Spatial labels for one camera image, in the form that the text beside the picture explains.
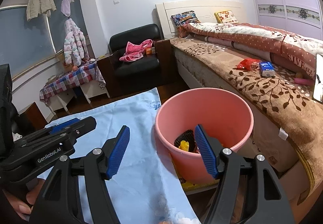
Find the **left hand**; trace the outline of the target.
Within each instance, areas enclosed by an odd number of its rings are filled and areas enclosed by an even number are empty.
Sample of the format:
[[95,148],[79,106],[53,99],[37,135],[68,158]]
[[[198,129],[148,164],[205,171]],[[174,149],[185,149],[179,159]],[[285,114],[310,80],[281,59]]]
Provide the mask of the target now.
[[26,216],[29,216],[32,212],[33,205],[35,204],[37,197],[42,189],[45,180],[42,178],[37,178],[37,185],[26,194],[27,203],[23,202],[21,199],[15,197],[11,193],[3,190],[5,197],[9,201],[11,207],[24,221],[27,220]]

